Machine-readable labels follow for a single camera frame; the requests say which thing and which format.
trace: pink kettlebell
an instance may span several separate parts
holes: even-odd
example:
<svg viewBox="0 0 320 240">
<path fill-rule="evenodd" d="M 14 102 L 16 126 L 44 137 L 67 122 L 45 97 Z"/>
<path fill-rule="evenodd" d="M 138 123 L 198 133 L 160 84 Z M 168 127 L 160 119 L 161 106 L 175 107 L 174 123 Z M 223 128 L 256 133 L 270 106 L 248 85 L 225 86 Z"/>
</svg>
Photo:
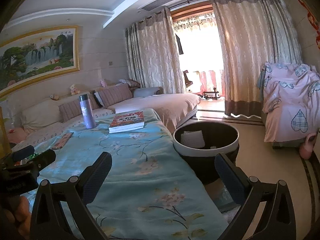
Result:
<svg viewBox="0 0 320 240">
<path fill-rule="evenodd" d="M 299 153 L 301 158 L 308 160 L 311 157 L 313 147 L 315 146 L 316 139 L 317 139 L 317 133 L 310 133 L 308 134 L 306 141 L 300 145 Z M 315 138 L 312 141 L 309 141 L 311 136 L 315 136 Z"/>
</svg>

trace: water bottle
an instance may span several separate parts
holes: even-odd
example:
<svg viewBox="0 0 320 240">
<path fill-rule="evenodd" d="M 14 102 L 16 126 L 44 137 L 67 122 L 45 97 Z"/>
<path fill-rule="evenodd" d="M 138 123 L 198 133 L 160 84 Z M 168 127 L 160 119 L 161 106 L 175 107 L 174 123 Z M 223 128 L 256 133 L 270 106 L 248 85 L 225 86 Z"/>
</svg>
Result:
<svg viewBox="0 0 320 240">
<path fill-rule="evenodd" d="M 80 95 L 79 101 L 85 126 L 87 129 L 95 128 L 97 124 L 92 115 L 92 108 L 88 94 Z"/>
</svg>

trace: waterfall painting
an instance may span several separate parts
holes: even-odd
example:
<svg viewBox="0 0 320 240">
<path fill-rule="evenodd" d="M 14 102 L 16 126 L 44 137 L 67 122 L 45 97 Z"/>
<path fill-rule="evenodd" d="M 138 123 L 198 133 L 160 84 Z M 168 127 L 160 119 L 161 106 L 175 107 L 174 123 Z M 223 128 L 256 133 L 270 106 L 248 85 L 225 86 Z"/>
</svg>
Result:
<svg viewBox="0 0 320 240">
<path fill-rule="evenodd" d="M 0 98 L 24 86 L 78 70 L 77 26 L 21 35 L 0 44 Z"/>
</svg>

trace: person's hand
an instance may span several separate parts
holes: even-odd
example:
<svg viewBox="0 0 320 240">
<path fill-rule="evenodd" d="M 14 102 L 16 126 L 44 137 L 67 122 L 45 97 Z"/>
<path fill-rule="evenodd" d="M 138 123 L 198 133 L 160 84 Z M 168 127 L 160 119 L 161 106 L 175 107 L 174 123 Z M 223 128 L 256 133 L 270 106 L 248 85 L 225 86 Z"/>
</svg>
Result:
<svg viewBox="0 0 320 240">
<path fill-rule="evenodd" d="M 25 238 L 29 239 L 30 235 L 30 222 L 31 213 L 29 212 L 29 201 L 26 197 L 20 197 L 20 204 L 17 210 L 12 214 L 9 210 L 4 209 L 4 212 L 11 223 L 16 220 L 20 223 L 18 226 L 18 232 Z"/>
</svg>

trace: phone case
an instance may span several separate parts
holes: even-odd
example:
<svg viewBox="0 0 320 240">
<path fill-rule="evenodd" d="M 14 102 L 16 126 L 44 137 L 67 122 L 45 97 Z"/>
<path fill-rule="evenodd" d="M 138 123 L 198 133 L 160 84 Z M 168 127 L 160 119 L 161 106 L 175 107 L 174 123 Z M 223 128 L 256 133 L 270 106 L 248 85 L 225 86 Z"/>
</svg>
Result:
<svg viewBox="0 0 320 240">
<path fill-rule="evenodd" d="M 73 133 L 66 133 L 64 134 L 59 141 L 56 142 L 56 144 L 51 148 L 52 150 L 59 150 L 61 149 L 67 141 L 70 139 L 70 137 L 73 135 Z"/>
</svg>

